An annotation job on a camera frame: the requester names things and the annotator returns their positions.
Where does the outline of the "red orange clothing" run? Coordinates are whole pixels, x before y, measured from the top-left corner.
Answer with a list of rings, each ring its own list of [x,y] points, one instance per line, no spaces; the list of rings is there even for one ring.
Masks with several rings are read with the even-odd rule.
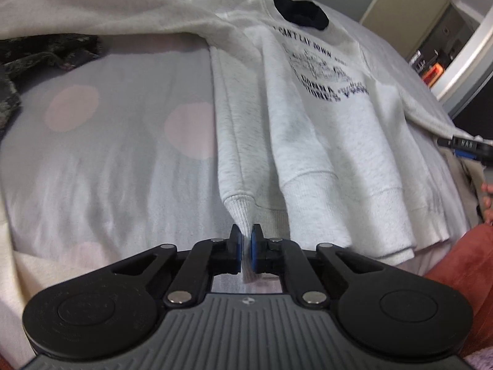
[[[468,231],[425,278],[459,291],[473,310],[473,325],[461,356],[492,355],[492,226]]]

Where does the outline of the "cream door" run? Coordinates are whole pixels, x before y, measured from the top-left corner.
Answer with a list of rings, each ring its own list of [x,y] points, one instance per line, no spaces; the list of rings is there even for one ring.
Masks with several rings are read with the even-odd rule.
[[[360,24],[409,59],[429,36],[451,0],[373,0]]]

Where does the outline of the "dark floral garment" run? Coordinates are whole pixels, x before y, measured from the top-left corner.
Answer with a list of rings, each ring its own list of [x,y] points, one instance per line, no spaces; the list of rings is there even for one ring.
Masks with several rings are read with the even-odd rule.
[[[99,37],[82,34],[48,34],[1,41],[1,136],[19,114],[19,89],[29,79],[51,69],[71,71],[103,54]]]

